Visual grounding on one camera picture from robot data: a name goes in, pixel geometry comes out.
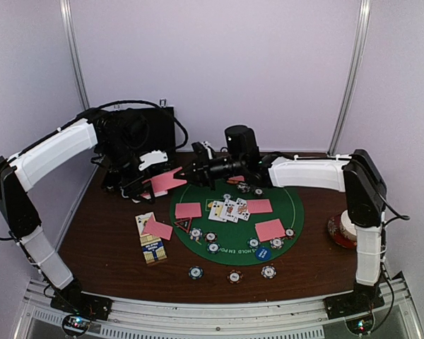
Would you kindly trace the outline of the blue pink chips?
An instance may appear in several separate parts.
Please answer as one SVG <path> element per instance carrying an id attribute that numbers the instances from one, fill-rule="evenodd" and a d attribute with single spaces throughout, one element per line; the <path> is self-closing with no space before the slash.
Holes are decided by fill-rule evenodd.
<path id="1" fill-rule="evenodd" d="M 192 228 L 189 232 L 189 238 L 192 241 L 198 242 L 202 238 L 203 232 L 200 228 Z"/>
<path id="2" fill-rule="evenodd" d="M 252 190 L 252 188 L 251 188 L 250 185 L 248 185 L 248 184 L 246 184 L 244 182 L 239 182 L 237 184 L 237 190 L 239 192 L 243 193 L 243 194 L 246 194 L 246 193 L 249 193 Z"/>
<path id="3" fill-rule="evenodd" d="M 270 240 L 270 246 L 272 249 L 282 249 L 283 248 L 283 240 L 281 238 L 273 238 Z"/>

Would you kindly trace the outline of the pink cards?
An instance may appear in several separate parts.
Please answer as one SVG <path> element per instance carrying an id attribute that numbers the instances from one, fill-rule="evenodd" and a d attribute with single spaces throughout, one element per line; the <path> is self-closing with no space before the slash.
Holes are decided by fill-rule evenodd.
<path id="1" fill-rule="evenodd" d="M 175 217 L 182 218 L 200 218 L 202 216 L 201 204 L 196 203 L 177 203 L 175 206 Z"/>
<path id="2" fill-rule="evenodd" d="M 255 224 L 255 230 L 260 242 L 285 236 L 285 228 L 280 219 L 258 222 Z"/>

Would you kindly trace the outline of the pink backed card deck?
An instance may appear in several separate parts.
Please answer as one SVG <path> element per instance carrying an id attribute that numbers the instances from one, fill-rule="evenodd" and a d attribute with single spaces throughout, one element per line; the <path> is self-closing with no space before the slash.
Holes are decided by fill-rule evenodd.
<path id="1" fill-rule="evenodd" d="M 175 179 L 174 174 L 181 170 L 181 167 L 173 169 L 143 181 L 143 183 L 151 182 L 155 197 L 168 194 L 170 189 L 187 184 L 185 179 Z"/>

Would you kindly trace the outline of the red black 100 chip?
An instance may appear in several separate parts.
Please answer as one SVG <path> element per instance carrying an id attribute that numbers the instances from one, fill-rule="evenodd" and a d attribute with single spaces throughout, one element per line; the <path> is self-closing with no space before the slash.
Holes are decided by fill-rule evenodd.
<path id="1" fill-rule="evenodd" d="M 207 232 L 204 235 L 204 239 L 208 243 L 214 243 L 218 240 L 218 235 L 215 232 Z"/>

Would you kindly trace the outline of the single pink card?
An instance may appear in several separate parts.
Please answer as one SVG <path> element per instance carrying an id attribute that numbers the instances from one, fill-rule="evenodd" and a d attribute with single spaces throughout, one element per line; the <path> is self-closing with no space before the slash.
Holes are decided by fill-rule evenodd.
<path id="1" fill-rule="evenodd" d="M 150 217 L 143 229 L 144 234 L 150 234 L 165 240 L 171 240 L 173 227 L 158 222 L 154 217 Z"/>

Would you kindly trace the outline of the blue small blind button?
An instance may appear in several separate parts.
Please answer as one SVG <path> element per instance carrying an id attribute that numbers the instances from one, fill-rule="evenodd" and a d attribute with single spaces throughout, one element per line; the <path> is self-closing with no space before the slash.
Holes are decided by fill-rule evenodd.
<path id="1" fill-rule="evenodd" d="M 259 261 L 268 261 L 271 258 L 271 250 L 265 246 L 259 247 L 255 252 L 255 257 Z"/>

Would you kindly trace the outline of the blue green chip stack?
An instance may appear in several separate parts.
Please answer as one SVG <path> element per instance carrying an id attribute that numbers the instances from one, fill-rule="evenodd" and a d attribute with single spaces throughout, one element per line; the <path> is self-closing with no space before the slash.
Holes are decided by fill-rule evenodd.
<path id="1" fill-rule="evenodd" d="M 192 266 L 188 271 L 188 275 L 192 280 L 198 280 L 203 277 L 204 271 L 199 266 Z"/>

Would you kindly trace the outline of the red black chip stack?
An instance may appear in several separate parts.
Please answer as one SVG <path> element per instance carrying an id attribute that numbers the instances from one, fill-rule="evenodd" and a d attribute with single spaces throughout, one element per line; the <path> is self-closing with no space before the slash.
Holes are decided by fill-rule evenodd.
<path id="1" fill-rule="evenodd" d="M 227 275 L 228 282 L 237 284 L 242 281 L 242 273 L 239 270 L 231 270 Z"/>

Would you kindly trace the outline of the blue pink chip stack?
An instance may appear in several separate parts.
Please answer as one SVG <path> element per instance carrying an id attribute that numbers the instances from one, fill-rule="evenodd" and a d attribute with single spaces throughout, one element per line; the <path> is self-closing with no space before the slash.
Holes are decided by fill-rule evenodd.
<path id="1" fill-rule="evenodd" d="M 262 275 L 263 278 L 273 279 L 273 278 L 275 278 L 276 274 L 277 274 L 277 271 L 276 271 L 275 267 L 272 266 L 272 265 L 264 266 L 261 269 L 261 275 Z"/>

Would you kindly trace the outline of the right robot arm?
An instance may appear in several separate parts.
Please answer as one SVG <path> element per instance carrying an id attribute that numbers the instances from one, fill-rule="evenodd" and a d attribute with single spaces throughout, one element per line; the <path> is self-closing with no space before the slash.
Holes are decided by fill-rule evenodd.
<path id="1" fill-rule="evenodd" d="M 272 152 L 261 155 L 253 129 L 225 130 L 228 153 L 218 157 L 203 143 L 192 145 L 195 158 L 174 175 L 213 189 L 218 179 L 242 175 L 258 187 L 310 187 L 344 192 L 347 213 L 357 235 L 357 270 L 348 305 L 364 311 L 374 302 L 381 274 L 387 186 L 366 150 L 350 155 L 299 157 Z"/>

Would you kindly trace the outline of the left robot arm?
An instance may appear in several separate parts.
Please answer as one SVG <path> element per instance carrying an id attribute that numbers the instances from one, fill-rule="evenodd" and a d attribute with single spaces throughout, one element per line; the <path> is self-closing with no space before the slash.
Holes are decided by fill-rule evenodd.
<path id="1" fill-rule="evenodd" d="M 125 198 L 154 203 L 149 182 L 154 162 L 142 153 L 151 125 L 138 109 L 88 109 L 10 158 L 0 157 L 0 211 L 10 240 L 29 255 L 60 302 L 73 314 L 83 312 L 87 297 L 57 250 L 45 236 L 40 215 L 29 195 L 35 185 L 78 154 L 94 150 L 117 173 L 116 185 Z"/>

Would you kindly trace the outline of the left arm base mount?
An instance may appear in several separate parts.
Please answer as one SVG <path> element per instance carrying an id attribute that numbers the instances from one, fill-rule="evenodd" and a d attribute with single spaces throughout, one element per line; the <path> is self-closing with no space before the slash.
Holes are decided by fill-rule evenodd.
<path id="1" fill-rule="evenodd" d="M 112 310 L 112 303 L 110 298 L 86 294 L 79 288 L 72 287 L 55 290 L 50 306 L 94 321 L 106 321 Z"/>

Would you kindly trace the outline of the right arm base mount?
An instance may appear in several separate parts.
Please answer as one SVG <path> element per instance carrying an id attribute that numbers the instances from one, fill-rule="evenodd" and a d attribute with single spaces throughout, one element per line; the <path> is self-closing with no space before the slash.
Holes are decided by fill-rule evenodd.
<path id="1" fill-rule="evenodd" d="M 383 307 L 384 305 L 382 295 L 370 297 L 367 294 L 356 291 L 326 297 L 324 299 L 328 319 L 338 319 L 355 314 L 367 313 L 374 308 Z"/>

